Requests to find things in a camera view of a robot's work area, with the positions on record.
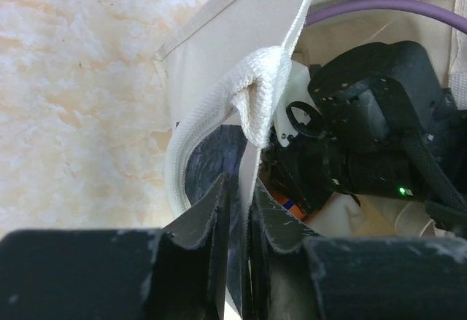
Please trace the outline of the cream canvas tote bag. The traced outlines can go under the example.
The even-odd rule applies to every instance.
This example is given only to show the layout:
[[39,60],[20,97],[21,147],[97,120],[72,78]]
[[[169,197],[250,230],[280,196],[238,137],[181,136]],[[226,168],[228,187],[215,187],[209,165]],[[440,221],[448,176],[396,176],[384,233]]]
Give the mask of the cream canvas tote bag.
[[[266,151],[292,62],[310,74],[355,47],[402,41],[427,50],[440,85],[466,113],[466,0],[209,0],[158,48],[174,129],[165,164],[172,214],[177,219],[228,176],[234,213],[224,305],[232,297],[242,319],[254,319],[250,211],[258,182],[270,196],[276,191]],[[298,221],[326,238],[466,242],[466,220],[437,222],[415,200],[335,192]]]

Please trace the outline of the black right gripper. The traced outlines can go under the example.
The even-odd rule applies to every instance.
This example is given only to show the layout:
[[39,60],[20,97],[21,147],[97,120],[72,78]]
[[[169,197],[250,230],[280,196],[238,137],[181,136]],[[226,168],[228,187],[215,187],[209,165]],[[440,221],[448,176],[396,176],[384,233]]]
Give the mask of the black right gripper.
[[372,42],[310,69],[308,101],[285,104],[270,185],[306,214],[335,193],[423,202],[437,222],[466,220],[466,113],[419,43]]

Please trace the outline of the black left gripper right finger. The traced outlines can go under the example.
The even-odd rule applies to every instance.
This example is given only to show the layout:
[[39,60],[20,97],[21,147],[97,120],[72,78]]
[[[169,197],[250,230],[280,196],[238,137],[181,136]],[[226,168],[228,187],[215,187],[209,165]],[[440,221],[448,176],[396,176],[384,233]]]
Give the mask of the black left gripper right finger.
[[254,319],[464,319],[460,238],[326,238],[261,182],[250,211]]

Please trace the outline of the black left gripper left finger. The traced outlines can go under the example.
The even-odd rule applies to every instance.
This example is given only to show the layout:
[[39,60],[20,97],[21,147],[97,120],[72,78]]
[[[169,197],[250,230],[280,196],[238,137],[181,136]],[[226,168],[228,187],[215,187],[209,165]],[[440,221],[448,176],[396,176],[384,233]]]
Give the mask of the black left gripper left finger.
[[3,319],[221,319],[228,176],[163,228],[17,230],[1,240]]

